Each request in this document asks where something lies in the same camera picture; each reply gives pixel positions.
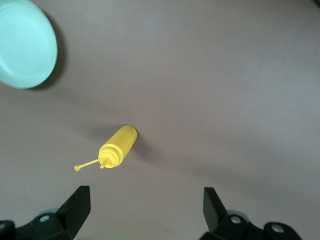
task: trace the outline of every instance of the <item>gray background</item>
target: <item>gray background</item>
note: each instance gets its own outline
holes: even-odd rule
[[[59,59],[0,84],[0,218],[18,226],[90,185],[79,240],[196,240],[203,187],[258,227],[319,238],[320,8],[311,0],[35,0]],[[122,125],[122,165],[79,172]]]

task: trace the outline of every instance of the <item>black object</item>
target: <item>black object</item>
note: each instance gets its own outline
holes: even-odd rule
[[[228,214],[212,187],[204,188],[203,214],[209,232],[200,240],[302,240],[286,224],[268,222],[260,229],[239,215]]]
[[[90,188],[80,186],[56,213],[44,213],[15,228],[0,221],[0,240],[73,240],[91,210]]]

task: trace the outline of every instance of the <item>yellow object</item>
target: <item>yellow object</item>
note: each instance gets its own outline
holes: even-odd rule
[[[121,127],[99,150],[98,159],[74,166],[79,171],[85,166],[100,162],[100,168],[114,168],[119,166],[127,156],[137,139],[137,130],[130,125]]]

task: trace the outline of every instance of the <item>plate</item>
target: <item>plate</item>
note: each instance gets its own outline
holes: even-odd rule
[[[58,55],[55,32],[28,0],[0,1],[0,81],[27,89],[45,81]]]

